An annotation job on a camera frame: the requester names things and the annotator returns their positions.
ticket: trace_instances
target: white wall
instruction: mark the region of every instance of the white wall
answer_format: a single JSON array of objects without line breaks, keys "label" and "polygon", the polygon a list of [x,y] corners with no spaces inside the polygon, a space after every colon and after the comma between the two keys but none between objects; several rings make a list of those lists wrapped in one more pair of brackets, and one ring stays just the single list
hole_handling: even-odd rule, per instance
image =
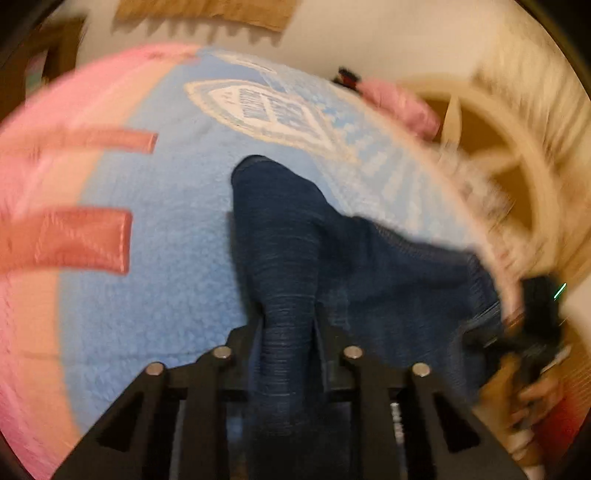
[{"label": "white wall", "polygon": [[79,63],[147,42],[214,44],[254,53],[323,77],[340,65],[395,79],[470,75],[512,0],[301,0],[283,35],[222,20],[146,20],[117,25],[119,0],[66,0],[87,12]]}]

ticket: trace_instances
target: bolt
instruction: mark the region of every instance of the bolt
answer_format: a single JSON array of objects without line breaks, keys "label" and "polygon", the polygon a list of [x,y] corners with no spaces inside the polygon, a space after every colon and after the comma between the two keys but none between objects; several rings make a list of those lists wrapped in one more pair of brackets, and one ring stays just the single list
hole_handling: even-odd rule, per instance
[{"label": "bolt", "polygon": [[146,373],[148,375],[152,375],[153,377],[157,377],[164,372],[164,365],[160,362],[152,362],[146,367]]},{"label": "bolt", "polygon": [[350,345],[343,350],[345,357],[350,358],[351,360],[357,360],[358,358],[363,356],[363,350],[356,345]]},{"label": "bolt", "polygon": [[426,377],[431,373],[431,369],[427,364],[419,363],[413,365],[413,373],[418,377]]},{"label": "bolt", "polygon": [[219,358],[220,360],[224,360],[224,359],[230,357],[230,355],[232,354],[232,349],[228,346],[222,345],[222,346],[215,347],[213,349],[212,353],[215,358]]}]

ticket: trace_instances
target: red object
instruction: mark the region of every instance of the red object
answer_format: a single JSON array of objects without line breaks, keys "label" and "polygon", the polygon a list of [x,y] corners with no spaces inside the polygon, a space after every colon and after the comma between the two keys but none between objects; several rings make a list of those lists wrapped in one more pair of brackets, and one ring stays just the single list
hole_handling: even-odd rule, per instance
[{"label": "red object", "polygon": [[157,138],[157,133],[125,127],[58,127],[3,138],[0,155],[38,158],[43,151],[73,148],[108,148],[151,154]]},{"label": "red object", "polygon": [[0,223],[0,274],[51,267],[129,271],[131,212],[54,209]]},{"label": "red object", "polygon": [[579,418],[577,408],[565,397],[532,428],[547,469],[556,465],[566,453],[582,424],[583,419]]}]

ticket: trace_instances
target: black bracket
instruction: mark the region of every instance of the black bracket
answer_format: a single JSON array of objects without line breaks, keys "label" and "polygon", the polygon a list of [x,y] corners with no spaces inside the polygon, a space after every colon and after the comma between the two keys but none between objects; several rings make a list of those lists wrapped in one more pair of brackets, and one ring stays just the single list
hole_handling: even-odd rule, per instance
[{"label": "black bracket", "polygon": [[[149,364],[53,480],[168,480],[173,465],[178,480],[227,480],[225,405],[248,401],[259,328],[233,330],[225,346],[194,364]],[[357,448],[351,465],[360,480],[527,478],[428,365],[405,371],[383,364],[329,325],[321,307],[316,338],[327,401],[353,405]],[[184,420],[178,425],[181,401]]]}]

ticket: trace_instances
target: wheel spoke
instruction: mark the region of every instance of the wheel spoke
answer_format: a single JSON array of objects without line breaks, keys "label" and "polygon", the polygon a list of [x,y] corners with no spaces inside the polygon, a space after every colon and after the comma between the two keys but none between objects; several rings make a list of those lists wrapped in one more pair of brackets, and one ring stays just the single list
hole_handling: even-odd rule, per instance
[{"label": "wheel spoke", "polygon": [[470,158],[474,165],[489,176],[498,175],[519,166],[519,155],[507,148],[488,148],[473,153]]},{"label": "wheel spoke", "polygon": [[457,148],[462,136],[462,109],[460,99],[452,96],[441,129],[441,144]]}]

